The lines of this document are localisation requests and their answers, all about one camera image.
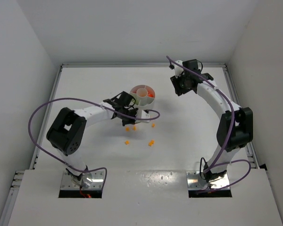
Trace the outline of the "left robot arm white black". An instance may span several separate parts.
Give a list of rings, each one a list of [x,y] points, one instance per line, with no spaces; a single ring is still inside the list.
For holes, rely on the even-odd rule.
[[[59,111],[46,138],[58,150],[75,184],[90,188],[93,182],[92,173],[88,172],[88,166],[78,151],[85,129],[116,117],[122,120],[123,125],[135,124],[134,119],[123,116],[136,117],[138,109],[134,107],[135,102],[132,95],[123,91],[111,99],[103,100],[99,105],[76,110],[64,107]]]

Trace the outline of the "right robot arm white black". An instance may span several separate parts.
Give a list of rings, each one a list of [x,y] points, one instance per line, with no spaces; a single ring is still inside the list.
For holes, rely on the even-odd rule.
[[[209,73],[203,73],[197,59],[169,60],[175,74],[170,78],[178,96],[193,91],[203,98],[219,118],[218,146],[208,161],[200,161],[201,179],[206,183],[222,178],[234,156],[253,140],[253,111],[232,101]]]

